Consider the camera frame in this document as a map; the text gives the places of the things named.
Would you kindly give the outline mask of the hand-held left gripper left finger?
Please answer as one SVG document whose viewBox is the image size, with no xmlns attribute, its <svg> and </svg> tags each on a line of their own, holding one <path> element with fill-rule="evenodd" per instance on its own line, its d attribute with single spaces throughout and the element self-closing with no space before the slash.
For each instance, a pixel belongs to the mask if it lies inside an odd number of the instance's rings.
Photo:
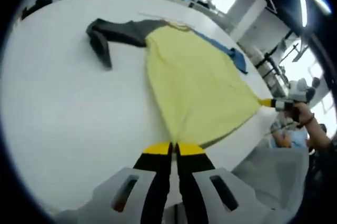
<svg viewBox="0 0 337 224">
<path fill-rule="evenodd" d="M 167 195 L 173 145 L 147 147 L 132 168 L 123 168 L 93 190 L 76 210 L 55 216 L 55 223 L 161 223 Z"/>
</svg>

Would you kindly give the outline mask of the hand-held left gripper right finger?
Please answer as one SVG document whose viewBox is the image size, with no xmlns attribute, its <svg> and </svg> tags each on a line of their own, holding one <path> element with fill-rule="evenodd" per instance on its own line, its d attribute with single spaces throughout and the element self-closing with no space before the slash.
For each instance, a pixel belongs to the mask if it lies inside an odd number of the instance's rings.
<svg viewBox="0 0 337 224">
<path fill-rule="evenodd" d="M 250 186 L 216 169 L 198 145 L 179 142 L 175 151 L 188 223 L 263 223 L 266 206 Z"/>
</svg>

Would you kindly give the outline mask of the person's right hand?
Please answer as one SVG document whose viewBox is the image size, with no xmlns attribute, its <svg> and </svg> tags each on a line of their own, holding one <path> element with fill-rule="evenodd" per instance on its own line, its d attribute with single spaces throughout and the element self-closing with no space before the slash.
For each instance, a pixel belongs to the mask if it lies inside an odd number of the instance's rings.
<svg viewBox="0 0 337 224">
<path fill-rule="evenodd" d="M 310 111 L 308 105 L 301 102 L 292 103 L 290 109 L 287 109 L 285 113 L 293 121 L 297 122 L 297 128 L 305 127 L 315 118 L 314 113 Z"/>
</svg>

